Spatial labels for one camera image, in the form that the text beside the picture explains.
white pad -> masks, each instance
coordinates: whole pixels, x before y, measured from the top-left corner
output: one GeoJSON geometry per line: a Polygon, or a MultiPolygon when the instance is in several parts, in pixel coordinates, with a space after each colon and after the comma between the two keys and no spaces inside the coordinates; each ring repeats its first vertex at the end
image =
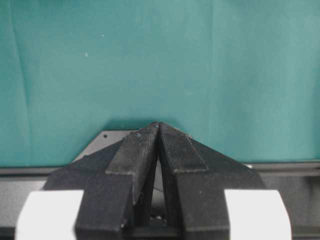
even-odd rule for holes
{"type": "Polygon", "coordinates": [[[291,240],[286,207],[277,190],[224,190],[230,240],[291,240]]]}
{"type": "Polygon", "coordinates": [[[83,190],[33,191],[20,212],[16,240],[76,240],[83,190]]]}

gray surface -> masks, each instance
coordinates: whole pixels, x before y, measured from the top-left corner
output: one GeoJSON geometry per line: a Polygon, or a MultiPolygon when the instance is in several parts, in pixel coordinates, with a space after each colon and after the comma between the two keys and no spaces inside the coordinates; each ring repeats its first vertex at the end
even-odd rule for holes
{"type": "Polygon", "coordinates": [[[44,179],[9,181],[0,178],[0,226],[14,228],[29,193],[40,190],[44,184],[44,179]]]}
{"type": "Polygon", "coordinates": [[[111,144],[114,144],[122,140],[126,135],[134,130],[111,130],[102,131],[96,136],[92,142],[75,158],[77,161],[83,158],[85,155],[93,154],[111,144]]]}

green cloth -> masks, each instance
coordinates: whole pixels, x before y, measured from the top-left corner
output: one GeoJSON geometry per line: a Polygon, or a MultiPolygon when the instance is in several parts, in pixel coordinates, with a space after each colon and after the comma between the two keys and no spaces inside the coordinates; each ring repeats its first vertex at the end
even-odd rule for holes
{"type": "Polygon", "coordinates": [[[242,162],[320,157],[319,0],[0,0],[0,166],[164,121],[242,162]]]}

white block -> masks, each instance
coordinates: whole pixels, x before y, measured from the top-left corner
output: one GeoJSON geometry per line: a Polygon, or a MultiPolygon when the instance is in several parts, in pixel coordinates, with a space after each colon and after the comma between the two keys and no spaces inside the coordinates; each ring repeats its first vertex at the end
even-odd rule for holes
{"type": "Polygon", "coordinates": [[[289,216],[277,190],[225,189],[230,240],[291,240],[289,216]]]}
{"type": "Polygon", "coordinates": [[[19,215],[16,240],[76,240],[83,190],[33,191],[19,215]]]}

teal fabric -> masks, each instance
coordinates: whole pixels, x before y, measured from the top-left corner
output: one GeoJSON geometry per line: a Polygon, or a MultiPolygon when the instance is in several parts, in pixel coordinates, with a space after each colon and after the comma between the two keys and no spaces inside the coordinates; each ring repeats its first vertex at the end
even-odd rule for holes
{"type": "Polygon", "coordinates": [[[165,121],[242,162],[320,157],[319,0],[0,0],[0,166],[165,121]]]}

